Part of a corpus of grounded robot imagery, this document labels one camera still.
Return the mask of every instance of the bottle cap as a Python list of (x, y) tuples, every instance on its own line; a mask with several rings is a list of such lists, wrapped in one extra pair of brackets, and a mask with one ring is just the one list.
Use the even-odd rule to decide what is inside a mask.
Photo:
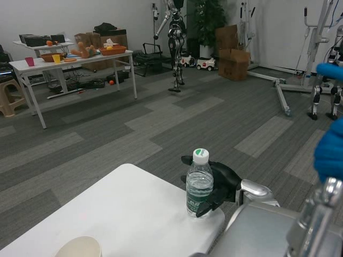
[(195, 149), (193, 152), (193, 161), (197, 164), (206, 164), (209, 158), (210, 154), (204, 148)]

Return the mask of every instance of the white table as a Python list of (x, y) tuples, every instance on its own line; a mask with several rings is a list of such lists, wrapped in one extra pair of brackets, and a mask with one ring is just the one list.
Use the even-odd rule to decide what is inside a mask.
[[(26, 44), (22, 43), (20, 40), (19, 41), (13, 41), (13, 43), (17, 44), (19, 46), (26, 47), (28, 49), (34, 50), (37, 58), (40, 58), (40, 56), (41, 56), (40, 50), (42, 50), (42, 51), (50, 51), (50, 52), (57, 52), (58, 49), (62, 49), (62, 48), (68, 47), (68, 46), (72, 46), (74, 44), (72, 42), (65, 42), (65, 43), (60, 43), (58, 45), (54, 45), (54, 46), (51, 46), (51, 47), (47, 46), (47, 45), (39, 46), (39, 47), (28, 47)], [(31, 86), (39, 85), (39, 84), (46, 83), (46, 82), (49, 81), (48, 80), (48, 76), (47, 76), (47, 74), (45, 72), (43, 72), (43, 78), (44, 78), (43, 82), (32, 84)]]
[(187, 257), (206, 253), (224, 224), (217, 209), (188, 216), (182, 189), (124, 164), (0, 251), (0, 257), (54, 257), (68, 241), (94, 237), (103, 257)]
[[(64, 79), (64, 75), (63, 75), (63, 71), (62, 71), (62, 67), (65, 66), (69, 66), (69, 65), (75, 65), (75, 64), (84, 64), (84, 63), (91, 63), (91, 62), (98, 62), (98, 61), (103, 61), (103, 60), (109, 60), (112, 59), (113, 60), (113, 66), (114, 66), (114, 73), (116, 76), (116, 84), (117, 84), (117, 88), (118, 90), (120, 90), (120, 86), (119, 86), (119, 80), (118, 80), (118, 74), (117, 74), (117, 67), (116, 67), (116, 62), (120, 62), (120, 63), (124, 63), (124, 64), (128, 64), (122, 61), (118, 61), (116, 60), (117, 58), (120, 57), (124, 57), (124, 56), (128, 56), (130, 59), (130, 63), (129, 65), (131, 65), (131, 74), (132, 74), (132, 82), (133, 82), (133, 93), (135, 96), (135, 99), (137, 99), (137, 90), (136, 90), (136, 80), (135, 80), (135, 68), (133, 67), (133, 59), (132, 59), (132, 51), (127, 50), (124, 54), (120, 54), (120, 55), (110, 55), (110, 56), (103, 56), (103, 55), (95, 55), (92, 56), (90, 58), (87, 59), (82, 59), (80, 57), (77, 58), (77, 60), (75, 62), (71, 62), (71, 63), (65, 63), (63, 61), (61, 61), (61, 63), (59, 64), (55, 64), (55, 63), (47, 63), (45, 62), (42, 58), (36, 58), (34, 59), (34, 63), (35, 66), (29, 67), (26, 63), (25, 60), (23, 61), (16, 61), (16, 62), (10, 62), (10, 64), (12, 65), (17, 78), (19, 80), (20, 86), (23, 89), (25, 98), (26, 98), (26, 102), (31, 110), (31, 114), (35, 115), (35, 111), (37, 112), (40, 122), (42, 124), (43, 129), (46, 129), (46, 124), (45, 121), (43, 119), (41, 110), (39, 109), (39, 105), (37, 103), (36, 97), (34, 95), (34, 92), (32, 90), (32, 85), (30, 84), (30, 81), (28, 79), (28, 76), (32, 73), (32, 72), (44, 72), (44, 71), (54, 71), (57, 74), (57, 78), (58, 81), (60, 83), (60, 85), (62, 86), (63, 89), (63, 94), (70, 94), (73, 93), (77, 90), (73, 90), (73, 91), (68, 91), (68, 88), (66, 86), (65, 83), (65, 79)], [(33, 108), (33, 106), (31, 105), (31, 101), (28, 98), (25, 88), (24, 88), (24, 84), (27, 86), (28, 91), (30, 93), (30, 96), (32, 98), (33, 104), (35, 106), (35, 109)]]
[(36, 53), (37, 57), (40, 57), (40, 50), (43, 51), (50, 51), (50, 52), (57, 52), (57, 49), (61, 49), (64, 47), (68, 47), (68, 46), (72, 46), (74, 43), (72, 42), (65, 42), (65, 43), (59, 43), (58, 45), (54, 45), (54, 46), (40, 46), (40, 47), (28, 47), (26, 44), (22, 43), (21, 41), (13, 41), (14, 44), (17, 44), (19, 46), (23, 46), (26, 47), (28, 49), (34, 50), (34, 52)]

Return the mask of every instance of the yellow cup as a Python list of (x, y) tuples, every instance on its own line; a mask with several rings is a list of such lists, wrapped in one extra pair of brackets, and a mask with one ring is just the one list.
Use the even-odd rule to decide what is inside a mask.
[(55, 63), (61, 63), (61, 56), (60, 55), (53, 55), (53, 59)]

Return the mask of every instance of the plastic bottle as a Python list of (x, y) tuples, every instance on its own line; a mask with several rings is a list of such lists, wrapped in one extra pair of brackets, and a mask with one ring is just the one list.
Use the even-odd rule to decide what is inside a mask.
[(199, 148), (193, 152), (193, 163), (187, 173), (186, 181), (186, 206), (191, 217), (196, 217), (199, 205), (206, 201), (213, 191), (213, 174), (208, 164), (209, 157), (210, 154), (206, 149)]

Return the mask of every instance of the white toy car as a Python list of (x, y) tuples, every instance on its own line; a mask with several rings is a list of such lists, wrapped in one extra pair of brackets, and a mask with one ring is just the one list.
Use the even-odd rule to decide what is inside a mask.
[(215, 69), (215, 59), (214, 58), (199, 58), (197, 63), (197, 69), (208, 69), (213, 71)]
[(185, 67), (194, 67), (195, 66), (195, 59), (190, 56), (182, 56), (181, 59), (182, 65)]

